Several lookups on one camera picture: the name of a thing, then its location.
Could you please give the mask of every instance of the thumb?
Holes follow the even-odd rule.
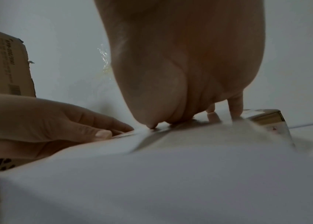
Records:
[[[55,130],[53,136],[59,140],[85,143],[110,139],[112,132],[72,121],[64,121],[60,128]]]
[[[240,117],[244,109],[243,92],[229,98],[228,106],[232,118]]]

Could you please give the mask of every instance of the wall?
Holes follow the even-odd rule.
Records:
[[[265,57],[245,107],[281,109],[290,126],[313,122],[313,0],[265,4]],[[92,0],[0,0],[0,31],[25,41],[38,97],[137,125],[114,82],[101,75],[99,46],[107,42]]]

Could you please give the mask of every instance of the skin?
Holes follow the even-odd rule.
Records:
[[[243,111],[243,90],[264,53],[262,0],[95,0],[112,68],[137,121],[150,128],[214,111],[228,100]]]
[[[82,107],[0,94],[0,158],[39,159],[132,130]]]

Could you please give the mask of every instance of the fingernail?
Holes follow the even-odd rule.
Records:
[[[96,133],[96,135],[95,135],[95,138],[98,138],[98,139],[109,139],[109,138],[112,138],[112,132],[108,131],[108,130],[98,131]]]

